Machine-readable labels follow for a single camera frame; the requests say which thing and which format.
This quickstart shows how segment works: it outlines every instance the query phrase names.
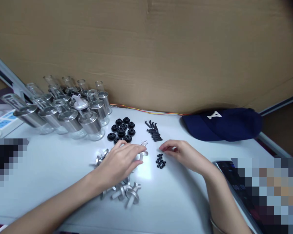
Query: white table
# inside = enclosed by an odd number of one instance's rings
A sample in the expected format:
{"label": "white table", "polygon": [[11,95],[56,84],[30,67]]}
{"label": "white table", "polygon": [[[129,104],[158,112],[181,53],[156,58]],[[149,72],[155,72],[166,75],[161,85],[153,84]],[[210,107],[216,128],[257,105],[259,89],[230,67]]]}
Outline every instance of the white table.
{"label": "white table", "polygon": [[[142,185],[140,202],[125,209],[120,202],[96,197],[74,212],[59,230],[77,233],[211,233],[210,211],[205,182],[173,158],[162,170],[156,167],[159,146],[168,139],[186,140],[210,161],[230,158],[271,158],[255,140],[239,142],[204,142],[193,138],[180,116],[152,115],[136,110],[113,108],[106,133],[97,142],[69,139],[66,135],[38,135],[22,124],[6,138],[28,138],[27,151],[14,163],[9,175],[0,183],[0,224],[9,224],[43,201],[69,187],[93,170],[89,162],[99,149],[111,149],[107,140],[117,118],[129,117],[135,123],[132,143],[147,140],[148,156],[131,174],[132,184]],[[153,142],[146,131],[146,120],[157,123],[163,141]]]}

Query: pixelated blur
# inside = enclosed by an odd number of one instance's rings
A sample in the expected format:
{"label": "pixelated blur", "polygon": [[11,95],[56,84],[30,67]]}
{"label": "pixelated blur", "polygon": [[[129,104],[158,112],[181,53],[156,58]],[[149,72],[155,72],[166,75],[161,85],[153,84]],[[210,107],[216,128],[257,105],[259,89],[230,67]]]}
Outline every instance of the pixelated blur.
{"label": "pixelated blur", "polygon": [[27,139],[0,139],[0,183],[27,150],[28,143]]}
{"label": "pixelated blur", "polygon": [[262,232],[293,234],[293,158],[231,160],[240,178],[226,177]]}

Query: orange wire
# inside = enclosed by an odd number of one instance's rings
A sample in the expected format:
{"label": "orange wire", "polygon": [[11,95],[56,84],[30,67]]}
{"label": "orange wire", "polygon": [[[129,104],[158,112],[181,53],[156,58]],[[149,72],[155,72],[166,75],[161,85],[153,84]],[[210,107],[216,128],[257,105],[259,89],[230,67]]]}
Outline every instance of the orange wire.
{"label": "orange wire", "polygon": [[140,110],[140,109],[137,109],[137,108],[133,108],[133,107],[128,107],[128,106],[125,106],[125,105],[120,105],[120,104],[110,104],[112,106],[123,106],[123,107],[126,107],[126,108],[129,108],[129,109],[133,109],[133,110],[137,110],[137,111],[142,111],[144,113],[148,113],[148,114],[157,114],[157,115],[168,115],[168,114],[176,114],[176,115],[188,115],[188,114],[179,114],[179,113],[152,113],[152,112],[148,112],[148,111],[144,111],[144,110]]}

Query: cap brim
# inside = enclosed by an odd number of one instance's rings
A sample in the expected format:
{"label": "cap brim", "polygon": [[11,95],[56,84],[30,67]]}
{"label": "cap brim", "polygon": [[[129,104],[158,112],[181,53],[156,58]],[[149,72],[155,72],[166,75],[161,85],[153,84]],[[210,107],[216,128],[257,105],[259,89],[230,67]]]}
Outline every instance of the cap brim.
{"label": "cap brim", "polygon": [[223,140],[217,136],[204,122],[199,115],[182,116],[189,133],[196,139],[201,141],[220,141]]}

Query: left hand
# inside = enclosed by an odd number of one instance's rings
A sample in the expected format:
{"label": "left hand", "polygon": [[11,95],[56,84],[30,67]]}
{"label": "left hand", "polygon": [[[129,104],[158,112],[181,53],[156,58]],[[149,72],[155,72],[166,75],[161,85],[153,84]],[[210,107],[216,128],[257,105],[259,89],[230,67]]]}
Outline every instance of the left hand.
{"label": "left hand", "polygon": [[137,154],[146,149],[145,146],[130,144],[124,140],[119,140],[102,163],[93,170],[93,173],[98,175],[103,189],[105,190],[117,185],[138,165],[142,164],[143,161],[133,160]]}

